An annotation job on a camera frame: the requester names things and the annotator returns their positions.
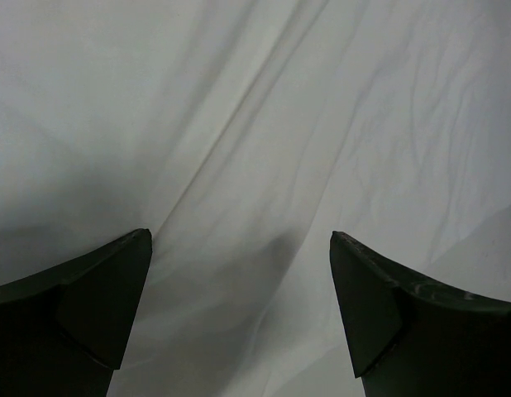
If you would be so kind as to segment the plain white t shirt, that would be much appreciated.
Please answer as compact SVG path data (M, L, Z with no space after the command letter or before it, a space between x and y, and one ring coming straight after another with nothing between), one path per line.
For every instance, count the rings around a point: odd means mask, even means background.
M0 285L143 227L111 396L361 396L342 231L511 301L511 1L0 1Z

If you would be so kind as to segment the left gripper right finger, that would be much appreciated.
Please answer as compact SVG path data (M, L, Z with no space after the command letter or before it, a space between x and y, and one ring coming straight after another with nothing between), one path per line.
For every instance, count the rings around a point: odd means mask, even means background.
M368 396L511 396L511 303L443 284L344 232L330 264Z

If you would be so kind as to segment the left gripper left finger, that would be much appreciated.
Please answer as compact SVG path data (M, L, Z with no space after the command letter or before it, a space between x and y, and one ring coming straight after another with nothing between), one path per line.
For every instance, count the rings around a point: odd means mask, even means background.
M151 262L140 228L0 286L0 396L104 396Z

